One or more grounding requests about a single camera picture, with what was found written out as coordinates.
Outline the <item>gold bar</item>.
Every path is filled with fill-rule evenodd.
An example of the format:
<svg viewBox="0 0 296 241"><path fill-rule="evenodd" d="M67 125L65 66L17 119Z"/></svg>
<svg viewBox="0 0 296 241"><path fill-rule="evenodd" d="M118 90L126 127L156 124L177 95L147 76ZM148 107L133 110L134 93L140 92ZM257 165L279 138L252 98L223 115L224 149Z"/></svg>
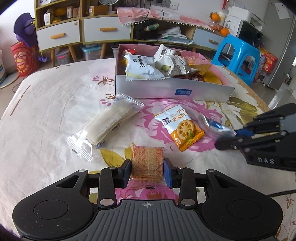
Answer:
<svg viewBox="0 0 296 241"><path fill-rule="evenodd" d="M191 69L193 74L198 74L198 75L205 75L206 72L210 69L212 65L211 64L199 64L199 65L191 65Z"/></svg>

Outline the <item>red cylindrical tin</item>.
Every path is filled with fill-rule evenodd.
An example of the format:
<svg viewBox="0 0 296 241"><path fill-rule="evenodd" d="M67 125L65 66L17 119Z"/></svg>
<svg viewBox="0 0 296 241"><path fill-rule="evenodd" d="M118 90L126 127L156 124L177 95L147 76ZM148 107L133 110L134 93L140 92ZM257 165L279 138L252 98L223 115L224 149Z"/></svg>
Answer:
<svg viewBox="0 0 296 241"><path fill-rule="evenodd" d="M28 47L24 42L18 41L11 46L11 51L20 77L27 77L39 69L37 45Z"/></svg>

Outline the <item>orange lotus biscuit packet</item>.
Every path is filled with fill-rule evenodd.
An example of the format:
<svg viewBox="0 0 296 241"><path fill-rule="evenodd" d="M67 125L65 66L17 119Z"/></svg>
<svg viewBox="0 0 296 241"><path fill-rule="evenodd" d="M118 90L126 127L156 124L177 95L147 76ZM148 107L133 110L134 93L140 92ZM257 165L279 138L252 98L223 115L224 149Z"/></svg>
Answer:
<svg viewBox="0 0 296 241"><path fill-rule="evenodd" d="M155 115L155 119L167 129L181 152L201 140L205 135L205 132L193 122L181 105Z"/></svg>

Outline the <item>floral tablecloth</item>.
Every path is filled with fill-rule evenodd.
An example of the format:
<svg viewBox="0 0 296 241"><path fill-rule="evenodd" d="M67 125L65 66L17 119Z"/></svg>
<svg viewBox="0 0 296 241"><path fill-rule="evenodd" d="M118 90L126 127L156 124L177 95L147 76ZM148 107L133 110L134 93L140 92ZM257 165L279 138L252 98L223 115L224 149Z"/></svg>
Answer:
<svg viewBox="0 0 296 241"><path fill-rule="evenodd" d="M219 71L234 86L227 103L176 99L144 99L144 109L124 121L93 149L93 160L75 154L66 138L75 134L115 98L115 60L83 61L38 71L20 85L1 116L1 224L15 230L12 212L23 198L81 169L98 173L120 166L134 146L161 147L175 166L199 173L216 169L264 194L282 192L276 201L283 221L276 238L295 238L295 173L248 165L239 151L219 151L203 137L181 152L155 115L181 105L194 118L203 113L239 129L267 105L234 73Z"/></svg>

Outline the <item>blue plastic stool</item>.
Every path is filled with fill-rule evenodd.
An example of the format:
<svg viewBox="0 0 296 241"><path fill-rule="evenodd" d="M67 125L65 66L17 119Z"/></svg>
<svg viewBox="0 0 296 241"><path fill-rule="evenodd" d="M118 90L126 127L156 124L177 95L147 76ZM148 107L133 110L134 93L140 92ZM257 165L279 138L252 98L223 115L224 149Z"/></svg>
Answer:
<svg viewBox="0 0 296 241"><path fill-rule="evenodd" d="M234 54L230 61L222 59L220 56L224 47L230 44L234 48ZM250 74L246 73L241 67L246 57L253 57L254 64ZM229 34L219 45L215 56L212 59L212 64L227 67L239 78L241 78L248 86L251 86L255 78L257 68L260 63L260 51L247 42Z"/></svg>

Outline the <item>low wooden tv cabinet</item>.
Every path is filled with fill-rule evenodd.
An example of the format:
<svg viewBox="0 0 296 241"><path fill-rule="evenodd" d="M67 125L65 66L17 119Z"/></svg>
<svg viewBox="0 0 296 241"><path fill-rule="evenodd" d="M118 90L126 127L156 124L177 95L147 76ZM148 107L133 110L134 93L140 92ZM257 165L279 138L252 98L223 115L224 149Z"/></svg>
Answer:
<svg viewBox="0 0 296 241"><path fill-rule="evenodd" d="M148 20L135 25L122 25L118 14L86 16L82 18L82 42L101 43L152 43L168 44L196 50L217 50L224 36L193 26L179 25L160 20Z"/></svg>

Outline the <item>black microwave oven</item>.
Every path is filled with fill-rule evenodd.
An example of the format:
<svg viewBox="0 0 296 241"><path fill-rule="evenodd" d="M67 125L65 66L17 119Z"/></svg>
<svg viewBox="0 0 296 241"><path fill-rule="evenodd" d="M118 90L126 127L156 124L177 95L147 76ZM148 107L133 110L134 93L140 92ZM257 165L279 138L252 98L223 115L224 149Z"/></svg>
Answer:
<svg viewBox="0 0 296 241"><path fill-rule="evenodd" d="M251 23L243 20L240 25L238 38L246 43L258 48L263 37L263 33L255 28Z"/></svg>

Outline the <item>purple plush toy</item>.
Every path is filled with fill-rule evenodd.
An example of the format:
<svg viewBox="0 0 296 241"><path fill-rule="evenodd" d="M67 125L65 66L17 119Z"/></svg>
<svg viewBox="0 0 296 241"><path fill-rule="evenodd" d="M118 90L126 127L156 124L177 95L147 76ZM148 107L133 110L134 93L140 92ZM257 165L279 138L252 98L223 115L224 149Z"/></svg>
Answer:
<svg viewBox="0 0 296 241"><path fill-rule="evenodd" d="M39 54L35 18L30 13L23 13L16 19L14 33L18 42L11 46L12 51L16 48L26 47L31 51L35 51L35 55L40 62L46 63L49 60L48 57Z"/></svg>

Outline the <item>yellow pastry packet with logo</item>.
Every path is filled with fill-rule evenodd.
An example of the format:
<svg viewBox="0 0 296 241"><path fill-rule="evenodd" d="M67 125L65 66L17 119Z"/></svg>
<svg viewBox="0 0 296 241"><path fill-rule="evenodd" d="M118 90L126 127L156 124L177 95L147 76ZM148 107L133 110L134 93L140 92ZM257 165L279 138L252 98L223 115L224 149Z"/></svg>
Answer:
<svg viewBox="0 0 296 241"><path fill-rule="evenodd" d="M211 72L211 71L205 72L205 74L203 75L203 78L204 78L205 82L222 85L222 82L220 81L218 76L215 73Z"/></svg>

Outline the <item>red chip packet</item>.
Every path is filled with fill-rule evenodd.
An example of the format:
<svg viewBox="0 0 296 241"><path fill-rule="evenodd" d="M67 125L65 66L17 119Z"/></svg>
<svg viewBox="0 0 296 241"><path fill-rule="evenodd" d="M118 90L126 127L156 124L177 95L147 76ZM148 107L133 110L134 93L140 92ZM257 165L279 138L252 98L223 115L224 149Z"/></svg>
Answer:
<svg viewBox="0 0 296 241"><path fill-rule="evenodd" d="M122 53L123 56L125 55L134 55L137 53L136 49L125 49Z"/></svg>

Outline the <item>orange cracker stack packet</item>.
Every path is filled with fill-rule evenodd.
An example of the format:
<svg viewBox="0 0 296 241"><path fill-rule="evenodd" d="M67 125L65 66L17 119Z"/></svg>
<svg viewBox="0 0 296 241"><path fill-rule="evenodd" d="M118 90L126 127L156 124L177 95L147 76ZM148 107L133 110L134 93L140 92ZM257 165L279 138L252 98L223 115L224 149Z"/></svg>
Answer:
<svg viewBox="0 0 296 241"><path fill-rule="evenodd" d="M163 148L134 146L132 178L141 181L160 181L163 178Z"/></svg>

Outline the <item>white grey printed snack packet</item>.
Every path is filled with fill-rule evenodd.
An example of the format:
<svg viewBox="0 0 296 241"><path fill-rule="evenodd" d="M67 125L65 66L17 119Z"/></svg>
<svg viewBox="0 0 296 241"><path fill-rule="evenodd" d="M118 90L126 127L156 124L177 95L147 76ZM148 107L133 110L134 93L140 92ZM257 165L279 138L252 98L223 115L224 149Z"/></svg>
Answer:
<svg viewBox="0 0 296 241"><path fill-rule="evenodd" d="M161 44L154 55L154 65L165 77L175 77L190 73L189 64L176 50L167 48Z"/></svg>

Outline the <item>pink cardboard box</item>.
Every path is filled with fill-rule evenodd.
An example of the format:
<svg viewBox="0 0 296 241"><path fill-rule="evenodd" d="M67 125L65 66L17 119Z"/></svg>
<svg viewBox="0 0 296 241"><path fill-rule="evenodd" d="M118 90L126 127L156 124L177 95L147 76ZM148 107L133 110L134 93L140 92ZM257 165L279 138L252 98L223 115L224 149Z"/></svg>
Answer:
<svg viewBox="0 0 296 241"><path fill-rule="evenodd" d="M120 44L115 92L134 98L227 102L234 86L203 55L165 45Z"/></svg>

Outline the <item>clear rice cracker packet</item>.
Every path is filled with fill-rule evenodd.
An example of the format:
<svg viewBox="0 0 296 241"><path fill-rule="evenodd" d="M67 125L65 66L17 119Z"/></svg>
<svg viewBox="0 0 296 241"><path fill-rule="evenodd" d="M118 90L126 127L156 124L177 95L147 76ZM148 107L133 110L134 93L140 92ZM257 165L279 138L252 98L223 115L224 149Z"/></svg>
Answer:
<svg viewBox="0 0 296 241"><path fill-rule="evenodd" d="M65 142L75 154L91 162L93 147L100 147L114 128L143 108L144 103L119 92L109 107L85 123L77 133L67 137Z"/></svg>

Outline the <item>white black-text snack packet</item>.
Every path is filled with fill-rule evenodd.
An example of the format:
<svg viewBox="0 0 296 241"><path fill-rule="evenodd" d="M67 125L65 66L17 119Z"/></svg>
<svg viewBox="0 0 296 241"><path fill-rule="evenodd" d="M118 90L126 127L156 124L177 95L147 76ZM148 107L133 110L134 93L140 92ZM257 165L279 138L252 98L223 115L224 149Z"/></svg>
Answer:
<svg viewBox="0 0 296 241"><path fill-rule="evenodd" d="M141 55L125 55L127 81L164 80L165 75L155 68L154 58Z"/></svg>

